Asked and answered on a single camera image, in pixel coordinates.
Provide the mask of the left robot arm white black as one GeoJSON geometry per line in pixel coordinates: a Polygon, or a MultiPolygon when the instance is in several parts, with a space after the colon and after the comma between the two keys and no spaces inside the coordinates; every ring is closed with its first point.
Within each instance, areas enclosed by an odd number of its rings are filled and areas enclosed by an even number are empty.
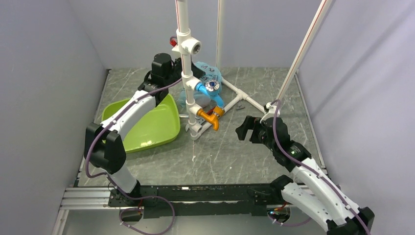
{"type": "Polygon", "coordinates": [[[181,83],[184,74],[182,59],[173,60],[167,53],[154,56],[151,69],[134,95],[110,118],[86,128],[84,158],[88,178],[101,175],[121,193],[129,206],[140,201],[140,182],[126,166],[123,140],[130,130],[167,97],[169,88],[181,83]]]}

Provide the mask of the blue printed plastic bag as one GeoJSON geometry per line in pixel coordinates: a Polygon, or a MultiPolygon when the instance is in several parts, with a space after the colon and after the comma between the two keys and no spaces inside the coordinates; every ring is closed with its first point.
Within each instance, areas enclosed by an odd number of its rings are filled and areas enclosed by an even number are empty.
{"type": "Polygon", "coordinates": [[[191,64],[193,76],[200,83],[193,90],[195,103],[202,108],[207,107],[212,101],[219,107],[224,107],[224,101],[220,97],[222,91],[222,74],[217,67],[204,62],[191,64]]]}

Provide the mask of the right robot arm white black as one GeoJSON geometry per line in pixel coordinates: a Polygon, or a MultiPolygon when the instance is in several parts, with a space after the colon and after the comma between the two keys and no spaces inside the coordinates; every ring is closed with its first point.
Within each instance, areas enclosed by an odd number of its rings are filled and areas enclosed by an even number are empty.
{"type": "Polygon", "coordinates": [[[236,128],[238,139],[243,141],[252,130],[251,143],[265,145],[276,161],[304,183],[310,193],[293,179],[282,175],[270,184],[270,198],[301,209],[316,221],[328,235],[369,235],[374,213],[368,207],[353,202],[323,173],[311,153],[291,139],[288,128],[279,117],[262,120],[246,116],[236,128]]]}

